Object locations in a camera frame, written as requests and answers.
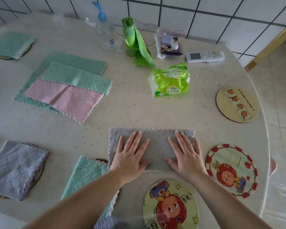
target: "remote control screen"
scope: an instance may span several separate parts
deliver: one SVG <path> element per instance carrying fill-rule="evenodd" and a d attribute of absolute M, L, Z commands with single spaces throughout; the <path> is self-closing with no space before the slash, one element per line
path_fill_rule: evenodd
<path fill-rule="evenodd" d="M 191 59 L 201 59 L 200 54 L 199 53 L 195 53 L 195 54 L 190 54 Z"/>

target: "finger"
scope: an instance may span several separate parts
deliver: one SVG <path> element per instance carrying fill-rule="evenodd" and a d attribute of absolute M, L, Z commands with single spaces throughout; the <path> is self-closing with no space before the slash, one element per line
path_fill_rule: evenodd
<path fill-rule="evenodd" d="M 124 148 L 127 148 L 128 150 L 125 150 L 126 152 L 128 152 L 130 150 L 130 147 L 132 145 L 132 142 L 134 140 L 134 137 L 136 135 L 136 131 L 133 131 L 133 133 L 130 135 L 130 137 L 128 138 L 126 145 Z"/>
<path fill-rule="evenodd" d="M 138 169 L 138 173 L 141 174 L 145 169 L 146 167 L 151 164 L 151 160 L 146 160 L 144 162 L 142 162 L 140 165 L 139 165 L 139 169 Z"/>
<path fill-rule="evenodd" d="M 180 156 L 183 155 L 183 153 L 181 152 L 180 148 L 178 147 L 178 145 L 173 141 L 173 139 L 171 139 L 170 137 L 168 137 L 168 141 L 170 143 L 170 146 L 172 147 L 177 159 L 180 158 Z"/>
<path fill-rule="evenodd" d="M 164 159 L 167 161 L 167 163 L 170 165 L 170 167 L 173 169 L 173 171 L 178 173 L 179 168 L 178 168 L 177 163 L 173 159 L 171 159 L 171 158 L 166 158 L 165 157 Z"/>
<path fill-rule="evenodd" d="M 200 145 L 199 145 L 197 137 L 194 138 L 194 146 L 195 146 L 195 152 L 201 155 Z"/>
<path fill-rule="evenodd" d="M 137 159 L 138 159 L 139 161 L 141 160 L 141 158 L 142 158 L 142 156 L 143 156 L 143 154 L 144 154 L 144 152 L 145 152 L 145 150 L 146 150 L 148 144 L 149 144 L 149 139 L 147 139 L 147 140 L 143 143 L 143 145 L 141 145 L 141 147 L 138 149 L 138 151 L 136 152 L 136 157 L 137 157 Z"/>
<path fill-rule="evenodd" d="M 185 144 L 186 144 L 188 150 L 189 150 L 191 153 L 194 153 L 195 150 L 194 150 L 194 148 L 193 148 L 192 143 L 190 142 L 190 140 L 187 138 L 187 136 L 186 136 L 183 132 L 181 132 L 181 137 L 183 138 L 183 140 L 184 140 L 184 142 L 185 142 Z"/>
<path fill-rule="evenodd" d="M 179 134 L 179 131 L 175 131 L 175 135 L 176 135 L 177 141 L 179 142 L 179 145 L 180 145 L 183 153 L 189 152 L 189 150 L 186 146 L 186 143 L 184 142 L 183 138 Z"/>
<path fill-rule="evenodd" d="M 134 139 L 134 141 L 133 141 L 133 143 L 132 143 L 132 145 L 130 147 L 130 150 L 129 150 L 130 152 L 132 152 L 132 153 L 136 152 L 138 144 L 139 144 L 139 142 L 141 140 L 141 137 L 142 137 L 142 131 L 140 131 L 138 133 L 137 137 Z"/>
<path fill-rule="evenodd" d="M 118 147 L 116 149 L 117 153 L 120 153 L 123 151 L 123 135 L 120 137 L 119 143 L 118 143 Z"/>

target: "plastic bottle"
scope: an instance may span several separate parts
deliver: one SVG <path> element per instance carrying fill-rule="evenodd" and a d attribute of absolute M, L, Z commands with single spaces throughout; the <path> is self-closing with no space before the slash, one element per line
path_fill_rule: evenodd
<path fill-rule="evenodd" d="M 104 50 L 113 50 L 118 46 L 118 39 L 116 35 L 116 28 L 114 25 L 107 21 L 106 15 L 102 12 L 101 5 L 96 1 L 92 2 L 99 10 L 98 22 L 96 23 L 96 35 L 98 41 Z"/>

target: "pink towel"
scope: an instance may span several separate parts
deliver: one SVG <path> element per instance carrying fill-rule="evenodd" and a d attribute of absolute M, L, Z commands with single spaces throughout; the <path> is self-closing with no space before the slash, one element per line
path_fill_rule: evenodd
<path fill-rule="evenodd" d="M 24 93 L 34 100 L 50 104 L 52 107 L 84 123 L 103 94 L 72 85 L 41 80 L 40 77 Z"/>

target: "table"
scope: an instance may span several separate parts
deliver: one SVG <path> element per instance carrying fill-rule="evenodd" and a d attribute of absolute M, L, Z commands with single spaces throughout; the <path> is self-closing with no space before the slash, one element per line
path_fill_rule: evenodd
<path fill-rule="evenodd" d="M 84 21 L 47 14 L 32 14 L 3 27 L 37 38 L 31 50 L 19 60 L 0 59 L 0 148 L 7 139 L 30 142 L 51 151 L 42 176 L 22 202 L 0 199 L 0 212 L 30 221 L 60 200 L 80 155 L 107 158 L 109 127 L 194 129 L 202 155 L 218 144 L 235 144 L 246 151 L 259 170 L 255 193 L 241 201 L 261 215 L 266 199 L 269 173 L 269 139 L 262 108 L 258 117 L 241 124 L 227 119 L 218 110 L 216 94 L 228 85 L 242 86 L 256 96 L 255 88 L 236 57 L 223 45 L 184 39 L 184 53 L 200 50 L 222 50 L 225 59 L 214 63 L 188 63 L 188 92 L 155 98 L 151 94 L 149 67 L 136 67 L 134 57 L 122 52 L 98 48 L 95 29 Z M 141 32 L 147 44 L 153 42 L 150 32 Z M 155 45 L 148 47 L 156 66 L 166 68 L 185 61 L 185 57 L 156 58 Z M 48 110 L 13 101 L 32 71 L 51 49 L 90 59 L 106 61 L 104 77 L 113 80 L 104 96 L 84 124 Z M 212 213 L 195 191 L 175 173 L 144 172 L 123 187 L 113 215 L 125 219 L 133 228 L 145 228 L 142 203 L 148 189 L 158 180 L 172 178 L 185 183 L 199 206 L 199 228 L 219 228 Z"/>

